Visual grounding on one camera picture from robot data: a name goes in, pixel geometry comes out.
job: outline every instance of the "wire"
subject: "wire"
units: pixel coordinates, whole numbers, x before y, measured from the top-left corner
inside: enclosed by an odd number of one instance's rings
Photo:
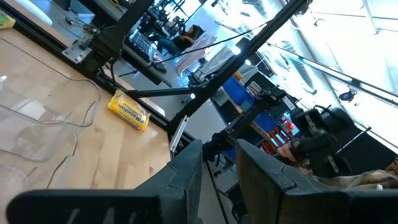
[[[383,29],[383,28],[380,28],[380,30],[385,30],[385,31],[390,31],[390,32],[398,32],[398,30],[392,30],[392,29]]]
[[[72,30],[70,30],[70,28],[73,27],[73,26],[71,26],[71,25],[68,24],[69,27],[66,27],[66,26],[65,26],[65,24],[66,24],[65,20],[59,19],[57,22],[58,22],[58,24],[59,24],[62,28],[64,28],[66,31],[68,31],[69,33],[73,34],[73,35],[76,36],[77,38],[79,38],[79,39],[84,39],[84,38],[87,37],[86,31],[85,31],[82,27],[77,26],[77,27],[81,28],[82,31],[85,33],[84,36],[81,36],[81,35],[79,35],[79,34],[76,34],[76,33],[73,32]]]
[[[83,20],[81,20],[79,17],[73,18],[73,21],[74,21],[77,25],[79,25],[79,26],[87,25],[87,23],[85,23],[85,22],[84,22]]]
[[[216,43],[214,43],[214,44],[210,44],[210,45],[207,45],[207,46],[204,46],[204,47],[200,47],[200,48],[194,49],[194,50],[189,50],[189,51],[187,51],[187,52],[183,52],[183,53],[181,53],[181,54],[179,54],[179,55],[176,55],[176,56],[170,57],[170,58],[168,58],[168,59],[165,59],[165,60],[163,60],[163,61],[153,63],[153,64],[151,64],[151,65],[149,65],[149,66],[144,67],[144,69],[151,68],[151,67],[153,67],[153,66],[156,66],[156,65],[161,64],[161,63],[164,63],[164,62],[168,62],[169,60],[173,60],[173,59],[175,59],[175,58],[177,58],[177,57],[179,57],[179,56],[183,56],[183,55],[186,55],[186,54],[189,54],[189,53],[192,53],[192,52],[196,52],[196,51],[198,51],[198,50],[203,50],[203,49],[206,49],[206,48],[208,48],[208,47],[216,46],[216,45],[221,44],[221,43],[223,43],[223,42],[227,42],[227,41],[233,40],[233,39],[235,39],[235,38],[241,37],[241,36],[243,36],[243,35],[245,35],[245,34],[248,34],[248,33],[252,32],[252,31],[255,30],[255,29],[258,29],[258,28],[260,28],[260,27],[262,27],[262,26],[264,26],[264,25],[267,25],[268,22],[270,22],[270,21],[271,21],[271,20],[269,20],[269,21],[267,21],[267,22],[265,22],[265,23],[263,23],[263,24],[261,24],[261,25],[255,27],[255,28],[253,28],[253,29],[251,29],[251,30],[248,30],[248,31],[243,32],[243,33],[241,33],[241,34],[238,34],[238,35],[236,35],[236,36],[227,38],[227,39],[225,39],[225,40],[221,40],[221,41],[216,42]],[[132,72],[124,73],[124,74],[120,75],[119,77],[123,77],[123,76],[130,75],[130,74],[135,74],[135,73],[137,73],[137,72],[138,72],[138,70],[134,70],[134,71],[132,71]]]
[[[324,106],[320,106],[320,105],[315,105],[314,108],[321,108],[324,111],[326,111],[328,114],[330,114],[330,116],[334,117],[335,119],[339,120],[340,122],[342,122],[344,125],[349,125],[343,118],[337,116],[334,112],[332,112],[329,108],[326,108]]]
[[[114,78],[114,72],[113,72],[113,64],[114,63],[111,63],[111,74],[112,74],[112,81],[113,81],[113,86],[116,86],[116,80],[115,80],[115,78]]]

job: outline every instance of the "metal bracket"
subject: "metal bracket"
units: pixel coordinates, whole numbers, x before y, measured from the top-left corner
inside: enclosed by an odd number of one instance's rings
[[[87,40],[78,40],[72,46],[62,51],[62,54],[74,63],[80,63],[91,51],[87,45]]]
[[[170,142],[170,151],[175,152],[178,143],[180,142],[181,135],[184,132],[185,126],[188,123],[188,118],[189,117],[185,115],[185,117],[181,120],[180,124],[178,125],[178,128],[175,131],[175,134],[173,135],[173,138]]]

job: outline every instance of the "person's hand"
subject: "person's hand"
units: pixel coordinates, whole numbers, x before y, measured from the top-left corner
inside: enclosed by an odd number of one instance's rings
[[[299,146],[299,144],[300,143],[297,141],[293,143],[294,147]],[[282,156],[283,158],[295,162],[296,158],[293,156],[291,148],[292,148],[292,142],[289,141],[287,144],[284,144],[282,147],[278,147],[276,153],[278,153],[278,155]]]

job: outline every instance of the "plastic bag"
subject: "plastic bag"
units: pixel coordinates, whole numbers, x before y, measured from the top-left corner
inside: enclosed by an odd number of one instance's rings
[[[131,126],[141,131],[146,131],[150,113],[141,107],[121,90],[116,90],[115,95],[108,103],[108,108]]]

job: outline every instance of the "wooden table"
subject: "wooden table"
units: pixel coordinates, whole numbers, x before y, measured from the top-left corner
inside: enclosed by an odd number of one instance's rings
[[[72,44],[15,0],[5,1],[65,45]],[[14,29],[0,30],[0,38],[67,77],[84,78],[76,70]],[[6,53],[10,57],[18,54],[13,50]],[[14,63],[16,70],[22,65],[19,61],[11,63]],[[30,72],[41,73],[38,69],[34,70],[34,66]],[[48,77],[47,81],[55,82],[54,80]],[[133,89],[120,78],[116,80],[128,90]],[[71,95],[74,94],[73,87],[69,91]],[[132,128],[107,108],[112,96],[104,90],[100,90],[100,94],[101,99],[94,123],[80,132],[75,161],[65,186],[69,189],[134,189],[170,161],[167,133],[152,122],[149,122],[145,133]],[[145,102],[164,114],[164,110],[150,100],[145,99]]]

